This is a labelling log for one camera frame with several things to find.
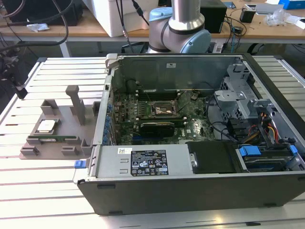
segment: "black plastic cover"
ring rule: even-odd
[[[236,145],[229,141],[188,142],[189,153],[194,154],[197,167],[195,174],[241,173]]]

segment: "blue plastic clip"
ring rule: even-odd
[[[76,169],[86,168],[86,161],[82,161],[82,160],[75,161],[74,168]]]
[[[257,146],[242,146],[239,149],[239,152],[242,156],[260,156],[262,155],[261,151]]]
[[[297,148],[294,145],[289,146],[291,152],[294,154],[294,156],[297,155]]]

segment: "red wire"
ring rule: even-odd
[[[275,132],[274,138],[275,138],[276,143],[278,143],[278,131],[277,131],[277,129],[275,127],[273,127],[270,123],[268,125],[274,129],[274,132]]]
[[[248,136],[250,135],[250,132],[251,132],[251,130],[252,130],[253,127],[256,127],[256,125],[253,125],[253,126],[249,129]]]

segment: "circuit board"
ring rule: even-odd
[[[115,96],[117,143],[119,145],[184,144],[188,141],[215,140],[205,118],[205,98],[192,91],[181,94],[175,101],[139,101],[133,94]],[[171,137],[143,139],[139,133],[139,122],[150,117],[163,117],[163,122],[180,122]]]

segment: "black speaker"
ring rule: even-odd
[[[200,7],[205,17],[204,28],[210,33],[221,33],[227,7],[220,0],[202,0]]]
[[[64,10],[70,4],[71,0],[56,0],[60,9]],[[22,0],[2,0],[2,3],[7,13],[14,12],[21,4]],[[23,9],[15,16],[11,17],[12,22],[33,21],[44,19],[58,14],[52,0],[27,0]],[[74,4],[68,12],[64,14],[69,26],[76,26],[79,19],[82,17],[81,0],[74,0]],[[63,25],[62,18],[59,17],[48,25]]]

